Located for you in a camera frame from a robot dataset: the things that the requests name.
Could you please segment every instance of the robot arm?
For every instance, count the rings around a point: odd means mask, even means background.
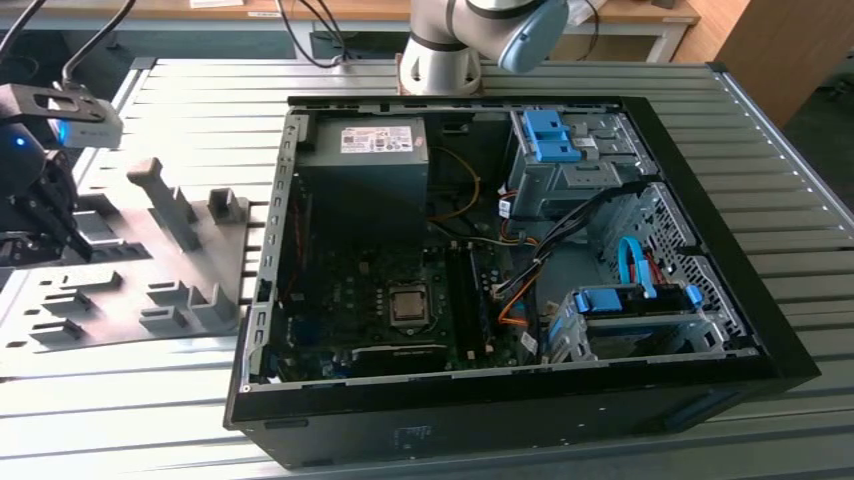
[[[84,92],[0,86],[0,267],[56,260],[65,247],[89,261],[92,247],[72,215],[77,193],[68,157],[45,151],[25,124],[94,125],[108,117]]]
[[[566,0],[412,0],[399,67],[405,93],[475,93],[479,55],[513,73],[529,71],[551,52],[568,13]]]

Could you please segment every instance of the open computer tower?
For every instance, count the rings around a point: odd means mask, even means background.
[[[678,432],[818,375],[640,98],[291,98],[225,426],[283,465]]]

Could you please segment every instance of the slotted metal table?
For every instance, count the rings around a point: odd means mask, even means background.
[[[156,155],[165,181],[181,185],[189,200],[220,186],[248,197],[248,300],[287,99],[392,95],[393,64],[361,62],[332,71],[273,60],[140,60],[135,66],[114,101],[123,146],[84,153],[74,170],[80,190],[96,192],[124,175],[127,162]],[[707,66],[583,63],[547,64],[524,77],[487,66],[484,77],[492,95],[650,99],[822,377],[675,436],[288,472],[240,433],[221,428],[233,337],[26,358],[0,350],[0,373],[16,377],[0,384],[0,476],[658,480],[851,474],[854,222],[728,74]]]

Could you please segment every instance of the blue light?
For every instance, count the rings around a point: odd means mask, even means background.
[[[57,122],[58,125],[58,143],[61,143],[62,145],[65,144],[65,136],[66,136],[66,129],[65,129],[65,122]]]

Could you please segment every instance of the motherboard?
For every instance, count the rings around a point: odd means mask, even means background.
[[[307,288],[284,299],[281,379],[515,365],[513,334],[491,321],[499,260],[492,246],[319,248]]]

